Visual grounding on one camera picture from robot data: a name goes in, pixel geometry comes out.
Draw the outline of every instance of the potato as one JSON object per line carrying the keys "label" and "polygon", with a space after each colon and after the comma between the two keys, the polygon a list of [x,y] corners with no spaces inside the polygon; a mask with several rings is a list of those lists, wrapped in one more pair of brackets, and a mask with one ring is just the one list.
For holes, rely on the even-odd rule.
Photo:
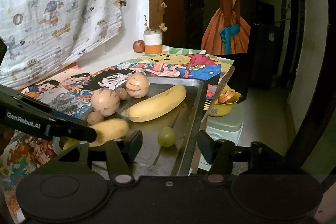
{"label": "potato", "polygon": [[110,119],[90,127],[97,133],[96,140],[90,146],[100,146],[110,140],[119,139],[129,130],[127,121],[123,119]]}
{"label": "potato", "polygon": [[104,121],[104,116],[100,112],[91,112],[87,117],[87,122],[91,126],[99,122],[103,122],[103,121]]}
{"label": "potato", "polygon": [[117,88],[116,93],[118,94],[120,100],[126,100],[127,98],[127,91],[124,88]]}

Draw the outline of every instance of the printed fabric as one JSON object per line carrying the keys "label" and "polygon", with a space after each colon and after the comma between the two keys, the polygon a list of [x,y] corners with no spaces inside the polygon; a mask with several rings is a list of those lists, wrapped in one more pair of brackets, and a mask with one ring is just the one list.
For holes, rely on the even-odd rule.
{"label": "printed fabric", "polygon": [[22,89],[118,34],[126,0],[0,0],[0,84]]}

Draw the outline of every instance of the white container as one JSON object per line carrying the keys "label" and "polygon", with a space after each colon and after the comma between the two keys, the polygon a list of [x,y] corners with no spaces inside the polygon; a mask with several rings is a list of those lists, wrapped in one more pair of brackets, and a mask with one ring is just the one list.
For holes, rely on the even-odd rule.
{"label": "white container", "polygon": [[162,52],[162,31],[144,31],[143,40],[146,54],[159,54]]}

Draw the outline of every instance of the baking tray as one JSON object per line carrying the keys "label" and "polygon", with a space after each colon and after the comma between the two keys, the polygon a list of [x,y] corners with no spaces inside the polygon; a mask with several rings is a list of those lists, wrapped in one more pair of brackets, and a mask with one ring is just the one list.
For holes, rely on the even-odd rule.
{"label": "baking tray", "polygon": [[[133,98],[128,96],[120,101],[119,109],[109,118],[122,118],[128,121],[130,130],[127,135],[135,130],[141,130],[143,145],[135,163],[131,165],[135,178],[140,175],[148,176],[187,176],[189,174],[192,158],[195,151],[197,133],[204,114],[204,102],[208,85],[205,81],[196,79],[174,77],[148,77],[151,83],[147,96]],[[135,105],[149,97],[153,97],[174,85],[183,85],[186,90],[184,101],[167,114],[148,122],[132,122],[121,116],[124,109]],[[81,115],[80,119],[86,120],[90,109]],[[164,148],[158,144],[158,133],[164,127],[172,127],[176,132],[175,145]]]}

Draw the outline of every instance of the grape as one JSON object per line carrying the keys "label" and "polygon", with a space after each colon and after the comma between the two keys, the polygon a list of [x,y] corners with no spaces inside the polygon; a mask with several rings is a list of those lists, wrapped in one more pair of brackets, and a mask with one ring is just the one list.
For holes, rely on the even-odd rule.
{"label": "grape", "polygon": [[157,136],[157,142],[163,147],[172,146],[176,141],[176,133],[170,127],[165,127]]}

